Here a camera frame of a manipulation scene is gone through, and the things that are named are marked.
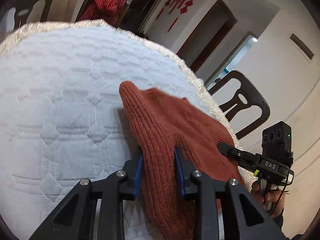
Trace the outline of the person's right hand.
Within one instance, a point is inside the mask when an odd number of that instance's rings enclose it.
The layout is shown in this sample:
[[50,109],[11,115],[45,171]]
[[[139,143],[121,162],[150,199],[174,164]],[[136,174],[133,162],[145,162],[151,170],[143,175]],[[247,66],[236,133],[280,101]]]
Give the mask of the person's right hand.
[[276,218],[278,217],[284,208],[285,204],[285,194],[281,194],[282,191],[280,189],[269,191],[265,196],[259,192],[260,184],[258,181],[255,181],[252,184],[252,188],[250,194],[256,199],[256,201],[262,205],[265,209],[267,203],[271,203],[276,205],[274,208],[274,212],[272,213],[271,217]]

